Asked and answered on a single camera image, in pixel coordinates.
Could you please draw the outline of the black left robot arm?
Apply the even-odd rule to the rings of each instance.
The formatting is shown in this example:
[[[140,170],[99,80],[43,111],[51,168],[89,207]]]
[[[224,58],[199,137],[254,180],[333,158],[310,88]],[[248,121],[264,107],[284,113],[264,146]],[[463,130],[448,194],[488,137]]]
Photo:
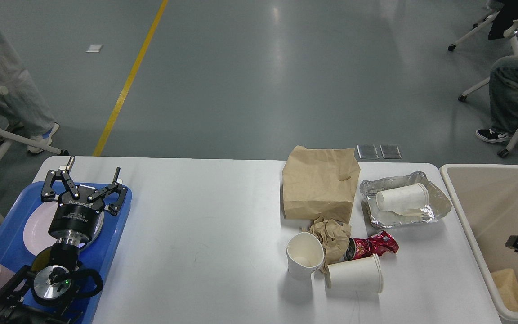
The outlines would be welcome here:
[[[0,226],[0,324],[90,324],[131,209],[110,183],[66,166],[24,189]]]

